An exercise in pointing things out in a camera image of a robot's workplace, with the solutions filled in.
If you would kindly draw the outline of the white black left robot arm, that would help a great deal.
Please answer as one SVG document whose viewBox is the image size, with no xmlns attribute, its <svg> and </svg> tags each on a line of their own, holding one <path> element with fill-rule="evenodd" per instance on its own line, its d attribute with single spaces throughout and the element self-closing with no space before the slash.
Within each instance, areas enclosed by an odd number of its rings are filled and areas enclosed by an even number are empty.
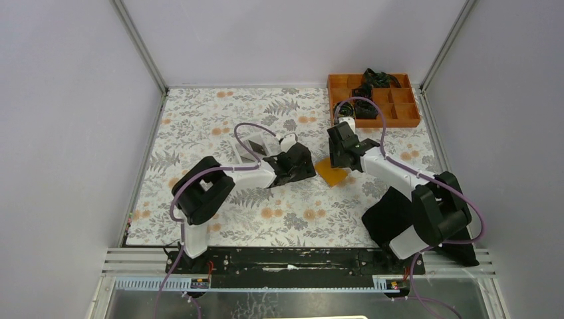
<svg viewBox="0 0 564 319">
<path fill-rule="evenodd" d="M 315 176 L 311 152 L 300 143 L 255 165 L 228 167 L 212 156 L 204 157 L 172 188 L 170 216 L 181 223 L 181 265 L 191 273 L 204 269 L 207 222 L 231 193 L 279 187 Z"/>
</svg>

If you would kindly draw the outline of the yellow leather card holder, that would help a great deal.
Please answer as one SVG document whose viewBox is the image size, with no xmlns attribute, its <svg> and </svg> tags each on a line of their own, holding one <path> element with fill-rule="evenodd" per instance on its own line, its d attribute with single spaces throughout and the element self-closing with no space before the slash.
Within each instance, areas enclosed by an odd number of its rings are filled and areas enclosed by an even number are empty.
<svg viewBox="0 0 564 319">
<path fill-rule="evenodd" d="M 331 166 L 331 159 L 327 157 L 314 165 L 317 174 L 327 183 L 329 187 L 334 187 L 344 181 L 348 172 L 342 168 L 334 168 Z"/>
</svg>

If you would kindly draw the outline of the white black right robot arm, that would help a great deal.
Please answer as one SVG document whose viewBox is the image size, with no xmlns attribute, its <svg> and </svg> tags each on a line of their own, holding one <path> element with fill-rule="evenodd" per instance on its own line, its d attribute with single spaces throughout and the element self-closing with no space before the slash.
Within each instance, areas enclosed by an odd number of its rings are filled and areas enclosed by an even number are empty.
<svg viewBox="0 0 564 319">
<path fill-rule="evenodd" d="M 472 217 L 456 176 L 414 169 L 381 151 L 381 144 L 355 134 L 330 134 L 330 163 L 384 180 L 388 189 L 361 220 L 370 238 L 387 250 L 384 270 L 399 273 L 408 258 L 424 249 L 438 249 L 463 266 L 478 260 L 466 229 Z"/>
</svg>

